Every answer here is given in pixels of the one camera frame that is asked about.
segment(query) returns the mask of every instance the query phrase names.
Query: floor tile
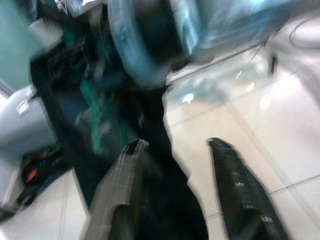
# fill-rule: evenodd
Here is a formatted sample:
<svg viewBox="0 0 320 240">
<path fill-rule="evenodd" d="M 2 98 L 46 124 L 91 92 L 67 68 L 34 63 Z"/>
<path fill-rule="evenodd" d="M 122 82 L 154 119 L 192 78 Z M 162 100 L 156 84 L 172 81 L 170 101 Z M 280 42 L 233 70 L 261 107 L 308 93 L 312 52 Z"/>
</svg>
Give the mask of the floor tile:
<svg viewBox="0 0 320 240">
<path fill-rule="evenodd" d="M 66 205 L 61 240 L 79 240 L 82 232 L 85 231 L 86 221 L 90 217 L 74 170 L 68 173 L 67 178 Z"/>
<path fill-rule="evenodd" d="M 53 182 L 32 205 L 1 224 L 4 240 L 58 240 L 65 176 Z"/>
<path fill-rule="evenodd" d="M 168 126 L 181 123 L 290 74 L 279 66 L 273 76 L 268 76 L 268 61 L 263 51 L 254 59 L 252 52 L 245 52 L 173 81 L 164 96 Z"/>
<path fill-rule="evenodd" d="M 296 75 L 231 106 L 291 184 L 320 174 L 320 112 Z"/>
<path fill-rule="evenodd" d="M 318 240 L 320 230 L 289 190 L 272 195 L 273 202 L 292 240 Z"/>
<path fill-rule="evenodd" d="M 228 240 L 222 221 L 220 215 L 207 218 L 206 224 L 209 231 L 209 240 Z"/>
<path fill-rule="evenodd" d="M 314 217 L 320 223 L 320 177 L 312 179 L 295 187 L 303 198 L 305 204 L 310 209 Z"/>
<path fill-rule="evenodd" d="M 190 172 L 189 183 L 200 196 L 207 217 L 219 212 L 208 138 L 219 137 L 232 144 L 269 192 L 285 187 L 225 106 L 185 121 L 171 128 L 170 133 L 178 162 Z"/>
</svg>

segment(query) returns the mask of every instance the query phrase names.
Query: white tile floor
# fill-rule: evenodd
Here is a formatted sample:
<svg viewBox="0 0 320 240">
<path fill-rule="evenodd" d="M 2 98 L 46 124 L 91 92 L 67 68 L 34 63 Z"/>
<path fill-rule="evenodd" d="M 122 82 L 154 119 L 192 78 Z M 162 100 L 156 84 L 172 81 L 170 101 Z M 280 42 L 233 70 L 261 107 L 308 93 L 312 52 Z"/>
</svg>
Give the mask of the white tile floor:
<svg viewBox="0 0 320 240">
<path fill-rule="evenodd" d="M 320 111 L 298 73 L 267 65 L 255 51 L 173 83 L 166 122 L 189 185 L 199 196 L 210 240 L 228 239 L 207 138 L 234 145 L 270 193 L 293 240 L 320 236 Z M 310 63 L 314 70 L 317 65 Z M 78 240 L 88 220 L 73 172 L 0 226 L 0 240 Z"/>
</svg>

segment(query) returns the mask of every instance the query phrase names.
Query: teal fabric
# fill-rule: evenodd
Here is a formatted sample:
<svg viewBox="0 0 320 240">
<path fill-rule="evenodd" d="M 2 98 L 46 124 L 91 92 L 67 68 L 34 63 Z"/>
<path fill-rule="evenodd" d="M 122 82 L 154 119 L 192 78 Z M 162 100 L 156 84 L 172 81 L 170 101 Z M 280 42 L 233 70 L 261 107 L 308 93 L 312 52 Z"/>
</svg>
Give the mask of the teal fabric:
<svg viewBox="0 0 320 240">
<path fill-rule="evenodd" d="M 129 130 L 118 116 L 112 93 L 97 93 L 90 81 L 84 78 L 80 89 L 91 112 L 91 147 L 95 154 L 111 157 L 119 154 L 129 143 Z"/>
</svg>

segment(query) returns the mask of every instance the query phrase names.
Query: black bag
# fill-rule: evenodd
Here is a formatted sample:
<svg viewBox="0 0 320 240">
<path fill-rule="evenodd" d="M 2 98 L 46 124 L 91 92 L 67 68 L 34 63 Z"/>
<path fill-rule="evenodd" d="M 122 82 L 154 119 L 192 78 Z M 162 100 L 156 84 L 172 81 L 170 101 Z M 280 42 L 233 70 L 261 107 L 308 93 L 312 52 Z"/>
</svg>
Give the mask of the black bag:
<svg viewBox="0 0 320 240">
<path fill-rule="evenodd" d="M 22 159 L 21 178 L 24 190 L 17 198 L 18 205 L 29 206 L 55 179 L 70 169 L 61 149 L 46 149 L 26 154 Z"/>
</svg>

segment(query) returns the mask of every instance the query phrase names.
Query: teal wall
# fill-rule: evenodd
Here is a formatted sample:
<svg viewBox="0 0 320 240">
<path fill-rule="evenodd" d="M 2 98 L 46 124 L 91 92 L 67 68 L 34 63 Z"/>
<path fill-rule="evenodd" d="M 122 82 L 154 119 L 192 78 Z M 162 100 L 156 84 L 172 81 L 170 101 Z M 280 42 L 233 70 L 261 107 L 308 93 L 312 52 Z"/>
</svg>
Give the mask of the teal wall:
<svg viewBox="0 0 320 240">
<path fill-rule="evenodd" d="M 30 57 L 41 50 L 28 27 L 12 0 L 0 0 L 0 81 L 13 91 L 30 84 Z"/>
</svg>

